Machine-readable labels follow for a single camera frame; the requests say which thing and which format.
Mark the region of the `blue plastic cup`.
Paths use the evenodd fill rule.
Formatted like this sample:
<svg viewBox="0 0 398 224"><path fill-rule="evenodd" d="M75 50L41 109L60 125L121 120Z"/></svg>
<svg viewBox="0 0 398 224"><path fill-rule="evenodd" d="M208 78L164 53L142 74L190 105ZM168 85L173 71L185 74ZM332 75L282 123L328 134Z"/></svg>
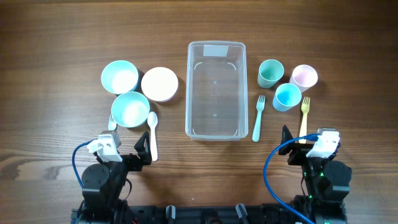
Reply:
<svg viewBox="0 0 398 224"><path fill-rule="evenodd" d="M272 105L277 111L285 112L298 105L301 100L300 89L291 83L284 83L277 87Z"/></svg>

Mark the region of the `pink plastic spoon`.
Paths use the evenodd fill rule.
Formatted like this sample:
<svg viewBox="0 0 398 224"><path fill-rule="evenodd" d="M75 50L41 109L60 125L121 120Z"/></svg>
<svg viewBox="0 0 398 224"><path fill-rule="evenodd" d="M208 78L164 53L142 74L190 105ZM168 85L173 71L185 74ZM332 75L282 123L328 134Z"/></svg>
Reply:
<svg viewBox="0 0 398 224"><path fill-rule="evenodd" d="M158 125L158 117L155 112L151 111L147 118L147 124L150 127L150 151L153 161L157 161L158 156L158 148L157 148L157 140L156 140L156 127Z"/></svg>

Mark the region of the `pink plastic bowl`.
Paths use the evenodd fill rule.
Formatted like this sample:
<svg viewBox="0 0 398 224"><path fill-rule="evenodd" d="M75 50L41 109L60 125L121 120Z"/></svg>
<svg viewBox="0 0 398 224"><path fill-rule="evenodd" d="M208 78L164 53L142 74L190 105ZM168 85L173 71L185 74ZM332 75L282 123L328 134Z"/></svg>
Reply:
<svg viewBox="0 0 398 224"><path fill-rule="evenodd" d="M169 68L155 67L147 71L141 81L143 94L150 100L166 102L178 90L178 78Z"/></svg>

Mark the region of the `blue plastic bowl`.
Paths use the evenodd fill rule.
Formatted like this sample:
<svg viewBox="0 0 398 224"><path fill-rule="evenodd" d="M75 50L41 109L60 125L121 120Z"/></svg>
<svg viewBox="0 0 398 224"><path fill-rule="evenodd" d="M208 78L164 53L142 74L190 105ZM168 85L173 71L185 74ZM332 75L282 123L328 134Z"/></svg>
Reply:
<svg viewBox="0 0 398 224"><path fill-rule="evenodd" d="M103 88L115 95L134 91L139 81L139 72L134 64L126 60L109 63L101 73Z"/></svg>

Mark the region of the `yellow plastic fork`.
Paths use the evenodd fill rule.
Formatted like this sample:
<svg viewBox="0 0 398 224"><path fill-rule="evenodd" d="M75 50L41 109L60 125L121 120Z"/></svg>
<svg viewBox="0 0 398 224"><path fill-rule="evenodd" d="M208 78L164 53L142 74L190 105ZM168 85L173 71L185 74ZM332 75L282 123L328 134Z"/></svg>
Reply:
<svg viewBox="0 0 398 224"><path fill-rule="evenodd" d="M299 136L307 135L307 116L310 110L310 98L305 96L302 100L301 111L302 111L302 122L300 127Z"/></svg>

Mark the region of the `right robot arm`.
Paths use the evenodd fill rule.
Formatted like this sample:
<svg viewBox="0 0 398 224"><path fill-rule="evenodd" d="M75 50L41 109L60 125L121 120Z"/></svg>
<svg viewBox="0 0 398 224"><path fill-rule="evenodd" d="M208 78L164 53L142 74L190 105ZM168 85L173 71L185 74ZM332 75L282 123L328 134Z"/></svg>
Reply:
<svg viewBox="0 0 398 224"><path fill-rule="evenodd" d="M289 156L288 165L302 168L307 194L295 196L294 209L314 223L347 223L343 200L350 191L352 169L335 160L339 132L320 128L317 133L321 139L315 143L294 141L278 151Z"/></svg>

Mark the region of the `green plastic fork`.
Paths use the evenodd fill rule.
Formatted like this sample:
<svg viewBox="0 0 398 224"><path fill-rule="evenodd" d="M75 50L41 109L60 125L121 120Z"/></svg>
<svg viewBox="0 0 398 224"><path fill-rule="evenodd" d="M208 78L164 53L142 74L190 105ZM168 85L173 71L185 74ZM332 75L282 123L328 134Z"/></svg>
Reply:
<svg viewBox="0 0 398 224"><path fill-rule="evenodd" d="M260 139L261 118L262 118L262 112L265 108L265 102L266 102L266 97L264 95L260 95L258 98L258 101L256 103L257 116L256 116L255 124L254 124L253 134L252 134L253 142L258 142Z"/></svg>

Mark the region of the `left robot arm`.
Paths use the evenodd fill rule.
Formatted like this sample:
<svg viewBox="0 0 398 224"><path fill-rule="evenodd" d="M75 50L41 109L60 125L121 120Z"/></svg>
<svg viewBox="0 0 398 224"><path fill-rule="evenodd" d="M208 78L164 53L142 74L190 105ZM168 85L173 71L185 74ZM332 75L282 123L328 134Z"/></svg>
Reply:
<svg viewBox="0 0 398 224"><path fill-rule="evenodd" d="M134 145L136 154L121 155L117 131L103 131L96 139L80 144L96 156L96 164L82 175L75 173L82 188L83 201L71 214L72 223L138 223L127 200L119 198L129 172L139 172L152 163L150 137L146 131Z"/></svg>

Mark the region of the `green plastic cup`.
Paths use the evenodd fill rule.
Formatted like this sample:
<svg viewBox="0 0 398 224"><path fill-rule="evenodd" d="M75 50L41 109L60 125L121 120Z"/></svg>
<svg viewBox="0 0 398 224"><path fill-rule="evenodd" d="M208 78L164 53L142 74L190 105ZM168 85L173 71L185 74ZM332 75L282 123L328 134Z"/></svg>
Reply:
<svg viewBox="0 0 398 224"><path fill-rule="evenodd" d="M284 75L284 66L274 59L268 59L261 63L259 67L257 83L262 88L271 88Z"/></svg>

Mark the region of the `pink plastic cup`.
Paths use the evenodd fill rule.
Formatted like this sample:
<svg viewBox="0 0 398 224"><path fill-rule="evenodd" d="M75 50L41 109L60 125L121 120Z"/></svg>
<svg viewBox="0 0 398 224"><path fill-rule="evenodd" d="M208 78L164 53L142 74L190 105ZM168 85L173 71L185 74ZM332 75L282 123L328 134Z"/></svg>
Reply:
<svg viewBox="0 0 398 224"><path fill-rule="evenodd" d="M289 83L295 85L302 93L313 87L318 81L317 71L309 65L298 65L292 71Z"/></svg>

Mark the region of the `light blue plastic fork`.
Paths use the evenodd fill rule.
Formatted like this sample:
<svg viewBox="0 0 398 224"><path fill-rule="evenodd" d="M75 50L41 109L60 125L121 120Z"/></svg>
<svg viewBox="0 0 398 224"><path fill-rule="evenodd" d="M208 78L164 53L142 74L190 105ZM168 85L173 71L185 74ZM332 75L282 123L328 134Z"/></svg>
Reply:
<svg viewBox="0 0 398 224"><path fill-rule="evenodd" d="M108 122L108 130L109 131L115 131L117 130L118 124L115 121L115 119L113 118L112 115L109 116L109 122Z"/></svg>

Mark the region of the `green plastic bowl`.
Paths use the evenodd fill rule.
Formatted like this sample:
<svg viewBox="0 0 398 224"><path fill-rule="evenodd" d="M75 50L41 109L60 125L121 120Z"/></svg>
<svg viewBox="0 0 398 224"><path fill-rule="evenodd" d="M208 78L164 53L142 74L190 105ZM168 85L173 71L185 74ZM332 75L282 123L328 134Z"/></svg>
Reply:
<svg viewBox="0 0 398 224"><path fill-rule="evenodd" d="M120 126L135 128L146 122L150 112L149 100L136 91L119 95L113 102L111 114Z"/></svg>

